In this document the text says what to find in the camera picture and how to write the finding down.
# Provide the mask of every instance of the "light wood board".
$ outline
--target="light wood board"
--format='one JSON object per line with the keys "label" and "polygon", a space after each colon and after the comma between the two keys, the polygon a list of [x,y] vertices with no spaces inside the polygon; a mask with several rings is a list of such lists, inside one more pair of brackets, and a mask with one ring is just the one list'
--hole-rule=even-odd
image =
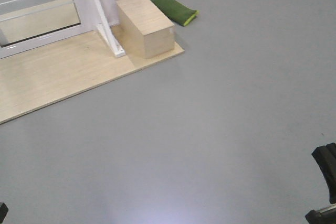
{"label": "light wood board", "polygon": [[[130,43],[118,26],[112,30],[121,45]],[[91,31],[0,59],[0,124],[182,52],[175,43],[172,51],[151,59],[132,54],[117,59]]]}

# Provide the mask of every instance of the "green pad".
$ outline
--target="green pad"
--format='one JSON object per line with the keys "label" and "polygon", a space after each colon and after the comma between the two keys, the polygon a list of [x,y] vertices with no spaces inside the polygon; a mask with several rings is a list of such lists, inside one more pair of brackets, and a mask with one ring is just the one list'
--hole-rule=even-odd
{"label": "green pad", "polygon": [[188,25],[199,13],[198,10],[191,10],[176,0],[151,0],[169,19],[181,26]]}

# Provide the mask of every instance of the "plywood box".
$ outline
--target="plywood box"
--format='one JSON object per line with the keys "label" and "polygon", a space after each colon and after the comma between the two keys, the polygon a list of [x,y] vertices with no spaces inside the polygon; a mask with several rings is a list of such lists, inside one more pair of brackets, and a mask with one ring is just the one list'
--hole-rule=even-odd
{"label": "plywood box", "polygon": [[152,58],[174,49],[174,24],[150,0],[119,0],[117,7],[120,26],[137,55]]}

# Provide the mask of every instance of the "gray floor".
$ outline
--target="gray floor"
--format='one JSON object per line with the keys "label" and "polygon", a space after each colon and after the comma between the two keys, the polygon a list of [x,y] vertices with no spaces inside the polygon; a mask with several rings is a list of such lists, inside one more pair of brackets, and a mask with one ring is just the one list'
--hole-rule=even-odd
{"label": "gray floor", "polygon": [[306,223],[336,140],[336,0],[180,0],[186,53],[0,125],[7,223]]}

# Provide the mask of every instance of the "mirror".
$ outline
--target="mirror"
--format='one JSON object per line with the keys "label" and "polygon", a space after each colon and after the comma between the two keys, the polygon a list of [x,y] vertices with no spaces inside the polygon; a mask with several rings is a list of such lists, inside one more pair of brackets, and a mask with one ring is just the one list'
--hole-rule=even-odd
{"label": "mirror", "polygon": [[0,45],[80,24],[74,0],[0,0]]}

